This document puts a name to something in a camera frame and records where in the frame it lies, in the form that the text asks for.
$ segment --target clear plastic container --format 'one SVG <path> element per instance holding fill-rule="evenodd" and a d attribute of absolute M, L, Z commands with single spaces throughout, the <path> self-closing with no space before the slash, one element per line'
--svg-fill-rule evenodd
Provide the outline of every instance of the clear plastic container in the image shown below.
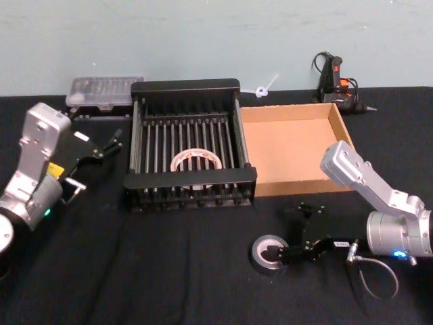
<path fill-rule="evenodd" d="M 72 81 L 66 97 L 69 107 L 96 106 L 112 110 L 113 106 L 130 106 L 131 85 L 143 77 L 80 77 Z"/>

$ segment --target cardboard box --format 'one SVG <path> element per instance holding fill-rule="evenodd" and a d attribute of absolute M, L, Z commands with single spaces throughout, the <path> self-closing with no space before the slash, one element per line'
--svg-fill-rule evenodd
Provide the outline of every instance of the cardboard box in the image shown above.
<path fill-rule="evenodd" d="M 353 147 L 335 104 L 243 107 L 248 156 L 257 168 L 256 197 L 341 192 L 320 169 L 339 140 Z"/>

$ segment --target plastic storage case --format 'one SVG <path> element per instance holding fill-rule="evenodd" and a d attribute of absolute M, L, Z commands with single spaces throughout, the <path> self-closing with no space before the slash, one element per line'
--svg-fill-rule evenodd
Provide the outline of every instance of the plastic storage case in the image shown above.
<path fill-rule="evenodd" d="M 143 77 L 80 77 L 72 81 L 66 105 L 70 117 L 124 115 L 131 107 L 131 85 Z"/>
<path fill-rule="evenodd" d="M 251 204 L 257 172 L 248 162 L 236 79 L 136 82 L 133 129 L 124 179 L 132 209 Z M 213 151 L 222 169 L 202 158 L 170 163 L 188 148 Z"/>

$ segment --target black tablecloth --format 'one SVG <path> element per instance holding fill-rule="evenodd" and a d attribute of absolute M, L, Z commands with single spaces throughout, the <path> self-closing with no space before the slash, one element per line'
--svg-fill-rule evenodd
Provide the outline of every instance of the black tablecloth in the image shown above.
<path fill-rule="evenodd" d="M 312 91 L 271 91 L 243 106 L 311 102 Z M 357 151 L 399 190 L 433 207 L 433 88 L 362 89 L 379 110 L 345 116 Z M 63 96 L 0 98 L 0 188 L 16 168 L 24 113 Z M 127 120 L 77 121 L 99 144 L 121 127 L 124 150 L 88 167 L 88 189 L 37 228 L 19 269 L 0 283 L 2 324 L 431 324 L 432 262 L 387 261 L 400 279 L 393 300 L 354 296 L 344 255 L 291 265 L 278 278 L 258 274 L 248 252 L 263 234 L 287 235 L 282 217 L 301 200 L 365 220 L 372 208 L 356 193 L 256 199 L 252 207 L 129 214 L 122 205 L 131 126 Z M 366 267 L 378 294 L 392 292 L 382 270 Z"/>

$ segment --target wall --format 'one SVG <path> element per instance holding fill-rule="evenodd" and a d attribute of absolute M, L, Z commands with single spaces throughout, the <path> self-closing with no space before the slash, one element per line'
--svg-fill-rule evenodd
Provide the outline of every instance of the wall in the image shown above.
<path fill-rule="evenodd" d="M 432 35 L 432 0 L 0 0 L 0 95 L 128 74 L 310 89 L 322 50 L 361 87 L 431 86 Z"/>

